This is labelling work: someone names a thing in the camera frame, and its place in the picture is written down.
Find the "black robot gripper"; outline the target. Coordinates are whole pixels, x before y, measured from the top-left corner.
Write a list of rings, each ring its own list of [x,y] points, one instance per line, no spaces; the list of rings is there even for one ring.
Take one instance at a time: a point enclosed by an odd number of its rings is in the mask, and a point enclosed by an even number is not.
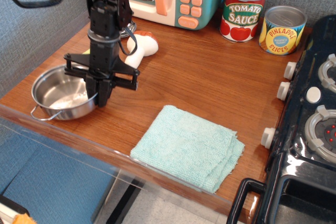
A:
[[[93,98],[99,107],[104,107],[115,86],[136,90],[140,72],[120,59],[119,32],[107,37],[88,30],[88,38],[88,54],[64,55],[65,71],[66,74],[85,79],[88,98]]]

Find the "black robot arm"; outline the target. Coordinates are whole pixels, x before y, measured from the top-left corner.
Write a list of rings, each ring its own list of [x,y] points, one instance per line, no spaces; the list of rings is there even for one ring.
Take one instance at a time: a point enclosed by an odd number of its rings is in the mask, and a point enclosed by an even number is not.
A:
[[[115,87],[136,90],[137,68],[124,63],[120,52],[121,31],[132,39],[134,34],[128,28],[133,11],[129,0],[87,0],[90,17],[88,54],[66,54],[65,73],[84,79],[87,96],[94,98],[99,107],[104,107]]]

